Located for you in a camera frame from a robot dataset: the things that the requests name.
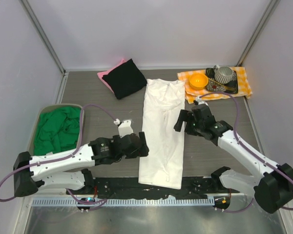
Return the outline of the white flower print t-shirt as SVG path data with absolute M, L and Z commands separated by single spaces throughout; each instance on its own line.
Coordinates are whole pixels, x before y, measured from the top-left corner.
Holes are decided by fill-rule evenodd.
M 142 131 L 149 153 L 139 160 L 139 183 L 181 189 L 184 133 L 175 131 L 174 125 L 184 107 L 182 81 L 147 80 Z

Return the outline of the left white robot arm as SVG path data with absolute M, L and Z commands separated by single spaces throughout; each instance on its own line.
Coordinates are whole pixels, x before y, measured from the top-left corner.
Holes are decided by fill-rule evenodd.
M 65 188 L 80 190 L 92 186 L 89 172 L 70 173 L 70 170 L 98 165 L 110 165 L 123 157 L 146 157 L 149 153 L 144 132 L 99 137 L 79 149 L 49 156 L 31 156 L 28 151 L 18 155 L 14 166 L 14 196 L 25 197 L 39 190 Z

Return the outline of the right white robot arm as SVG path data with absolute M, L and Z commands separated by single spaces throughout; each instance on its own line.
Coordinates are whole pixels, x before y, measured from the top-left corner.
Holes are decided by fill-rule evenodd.
M 272 214 L 293 200 L 293 168 L 287 163 L 279 165 L 262 155 L 225 121 L 216 121 L 204 102 L 190 111 L 181 110 L 174 130 L 203 137 L 237 159 L 250 175 L 222 167 L 212 176 L 227 189 L 252 197 L 266 212 Z

